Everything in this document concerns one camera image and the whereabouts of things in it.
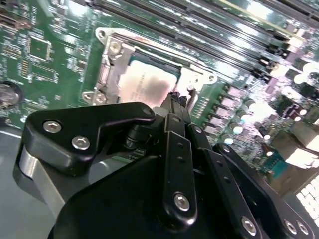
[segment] integrated circuit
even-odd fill
[[[51,43],[39,38],[30,37],[28,40],[28,54],[41,61],[47,61],[50,57]]]

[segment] black plastic part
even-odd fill
[[[107,138],[133,124],[151,124],[155,117],[153,110],[140,102],[39,111],[27,118],[22,143],[32,156],[60,172],[82,175],[90,168]],[[58,133],[46,132],[43,124],[50,120],[59,122],[62,130]],[[77,136],[89,140],[87,150],[72,146],[71,141]]]
[[[246,201],[255,205],[252,210],[258,218],[265,232],[270,238],[280,239],[313,239],[314,234],[307,223],[285,202],[259,175],[244,162],[244,160],[229,146],[217,144],[214,151],[219,152],[231,168],[236,182],[241,182],[240,190],[246,196]],[[297,229],[292,234],[285,226],[285,220],[291,222]],[[301,222],[309,231],[302,233],[297,225]]]
[[[257,0],[262,4],[282,13],[283,15],[289,16],[297,21],[300,21],[310,27],[319,27],[319,15],[318,12],[311,7],[297,7],[291,0]]]
[[[219,239],[229,229],[216,210],[216,191],[195,174],[198,217],[185,232],[171,232],[158,220],[161,160],[137,160],[75,194],[62,208],[52,239]]]
[[[185,124],[176,114],[168,114],[165,119],[164,140],[162,141],[163,187],[158,216],[172,231],[184,231],[197,218],[196,192],[194,184],[191,145],[185,138]],[[174,202],[176,194],[184,195],[189,201],[189,209],[181,211]]]
[[[212,151],[206,135],[195,130],[196,125],[188,126],[190,138],[195,158],[202,166],[206,180],[211,184],[216,184],[218,192],[223,201],[223,206],[227,211],[228,220],[234,230],[234,235],[239,238],[261,239],[261,232],[257,223],[246,204],[242,193],[222,155]],[[256,225],[256,234],[249,234],[242,225],[243,216],[251,220]]]
[[[299,92],[303,97],[311,100],[319,100],[319,90],[307,83],[303,83]]]
[[[257,79],[268,83],[272,78],[267,72],[264,72],[260,69],[254,69],[251,74]]]

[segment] black slot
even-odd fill
[[[188,33],[195,35],[196,37],[203,38],[206,42],[212,43],[213,41],[215,45],[234,51],[237,54],[242,55],[243,57],[249,58],[249,60],[251,61],[256,61],[259,59],[259,56],[257,56],[255,52],[246,48],[235,46],[234,43],[232,43],[231,41],[220,37],[219,35],[208,33],[207,31],[187,21],[181,21],[178,17],[169,14],[166,11],[161,11],[160,9],[149,5],[140,4],[139,0],[124,0],[124,2],[130,4],[132,7],[139,7],[140,9],[146,10],[147,12],[150,12],[154,15],[160,16],[163,19],[170,21],[171,24],[176,23],[181,28],[184,28]]]
[[[230,24],[227,24],[225,22],[222,22],[222,21],[218,21],[217,19],[213,18],[211,15],[207,14],[206,12],[202,11],[202,10],[199,10],[197,9],[196,7],[190,5],[190,4],[187,4],[183,1],[179,1],[179,0],[163,0],[165,2],[168,2],[170,4],[174,4],[176,7],[179,7],[181,9],[183,9],[184,11],[188,11],[196,16],[199,16],[199,17],[202,17],[202,18],[205,18],[207,19],[208,21],[212,21],[214,22],[215,24],[221,24],[222,27],[226,27],[228,29],[232,29],[232,30],[235,30],[237,31],[238,33],[241,33],[241,34],[244,34],[246,35],[247,37],[251,38],[253,41],[255,41],[257,44],[261,44],[261,45],[266,45],[265,44],[265,41],[263,39],[258,39],[258,38],[253,38],[252,35],[249,35],[249,34],[246,34],[245,32],[243,32],[242,29],[236,27],[236,26],[233,26],[233,25],[230,25]],[[228,17],[230,19],[233,19],[234,21],[237,21],[243,25],[246,25],[250,28],[252,28],[253,30],[257,31],[257,32],[260,32],[268,37],[272,37],[272,34],[270,34],[269,32],[267,32],[265,29],[263,29],[262,27],[259,27],[259,26],[256,26],[254,24],[252,24],[251,22],[237,16],[237,15],[234,15],[230,12],[227,12],[225,11],[221,6],[219,5],[216,5],[214,3],[206,3],[204,1],[201,1],[201,0],[197,0],[196,1],[198,4],[200,4],[201,6],[204,6],[208,9],[211,9],[212,11],[220,14],[220,15],[223,15],[225,17]]]
[[[139,16],[136,16],[130,12],[124,11],[123,9],[117,8],[115,6],[112,6],[110,4],[108,5],[99,5],[94,6],[96,9],[110,15],[116,15],[119,18],[122,18],[124,20],[130,20],[133,23],[137,25],[141,25],[144,28],[148,28],[150,31],[156,31],[159,35],[163,35],[163,37],[174,41],[174,42],[183,42],[185,47],[188,47],[191,50],[201,52],[206,55],[212,56],[212,58],[215,58],[218,61],[228,63],[229,65],[235,67],[236,69],[244,72],[244,73],[250,73],[252,70],[252,66],[239,62],[236,58],[227,56],[219,51],[213,50],[209,47],[206,47],[204,45],[198,44],[197,42],[194,42],[191,39],[187,39],[184,36],[181,36],[179,34],[176,34],[176,32],[166,29],[162,26],[156,25],[151,21],[148,21],[144,18],[141,18]]]
[[[312,12],[308,12],[305,9],[296,10],[296,5],[286,5],[285,3],[282,3],[277,0],[257,0],[257,2],[265,4],[269,8],[271,8],[274,11],[280,12],[283,15],[286,15],[292,19],[295,19],[297,21],[300,21],[310,27],[313,28],[319,28],[319,18],[316,16],[313,16]]]

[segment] screw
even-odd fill
[[[286,227],[288,228],[288,230],[289,230],[292,234],[296,235],[296,234],[297,234],[297,230],[296,230],[296,228],[294,227],[294,225],[292,225],[292,223],[289,222],[289,221],[287,221],[287,220],[284,220],[284,222],[285,222],[285,225],[286,225]]]
[[[301,222],[297,221],[297,225],[298,225],[298,227],[300,228],[300,230],[301,230],[304,234],[306,234],[306,235],[309,234],[308,229],[304,226],[304,224],[302,224]]]
[[[43,124],[43,129],[49,133],[59,133],[62,126],[56,121],[47,121]]]
[[[83,136],[77,136],[72,139],[72,145],[79,150],[87,150],[90,147],[90,141]]]
[[[116,41],[112,41],[110,43],[109,49],[114,55],[119,54],[121,52],[121,48],[122,48],[121,45]]]
[[[195,126],[195,130],[196,130],[197,133],[201,133],[200,127]]]
[[[250,235],[255,236],[257,234],[255,225],[247,217],[241,218],[241,224]]]
[[[230,152],[230,151],[229,151],[229,148],[228,148],[226,145],[222,145],[221,147],[223,148],[223,150],[224,150],[225,152],[227,152],[227,153]]]
[[[175,205],[181,211],[187,212],[190,208],[189,200],[181,193],[177,193],[174,197]]]

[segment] green circuit board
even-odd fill
[[[295,97],[300,85],[294,85],[290,80],[281,79],[269,94],[266,92],[268,85],[251,75],[251,70],[259,66],[259,57],[278,59],[269,54],[265,46],[282,42],[271,37],[268,31],[277,31],[286,37],[294,36],[287,30],[287,25],[310,34],[300,47],[305,53],[302,58],[312,62],[319,60],[318,29],[257,1],[139,1],[145,9],[149,7],[164,12],[180,22],[186,22],[189,27],[177,24],[179,20],[169,21],[163,16],[141,10],[133,1],[104,0],[105,10],[78,4],[80,0],[21,0],[19,5],[10,9],[9,1],[0,2],[5,2],[1,7],[27,19],[31,25],[30,28],[17,30],[0,24],[0,81],[19,85],[24,93],[23,102],[10,109],[0,109],[0,117],[5,119],[7,125],[18,129],[23,129],[27,116],[34,111],[88,105],[81,95],[94,88],[104,51],[104,45],[95,36],[98,27],[124,28],[205,62],[216,73],[218,81],[203,87],[192,109],[192,120],[199,126],[205,127],[220,95],[225,94],[225,87],[230,85],[244,92],[233,114],[224,120],[224,125],[216,133],[208,136],[211,143],[221,141],[222,135],[232,135],[228,125],[236,118],[236,112],[245,108],[244,102],[248,98],[259,103],[260,109],[266,109],[251,113],[252,120],[243,125],[243,134],[233,135],[232,145],[260,172],[273,170],[274,175],[278,176],[285,169],[285,162],[277,153],[267,157],[262,151],[256,123],[277,129],[268,142],[271,145],[279,130],[289,131],[294,124],[293,120],[270,116],[276,114],[271,106],[281,100],[282,94],[292,96],[307,110],[317,105],[298,94]],[[315,8],[318,6],[314,1],[303,2]],[[187,5],[194,12],[202,12],[206,20],[202,20],[204,17],[196,18],[196,14],[188,14],[184,8]],[[216,6],[219,6],[218,11],[214,10]],[[125,17],[122,12],[129,12],[140,22],[134,21],[134,17]],[[153,28],[141,24],[141,21],[152,23]],[[166,31],[189,39],[199,50],[196,47],[190,49],[179,37],[166,36]],[[319,86],[315,77],[309,77],[308,83]]]

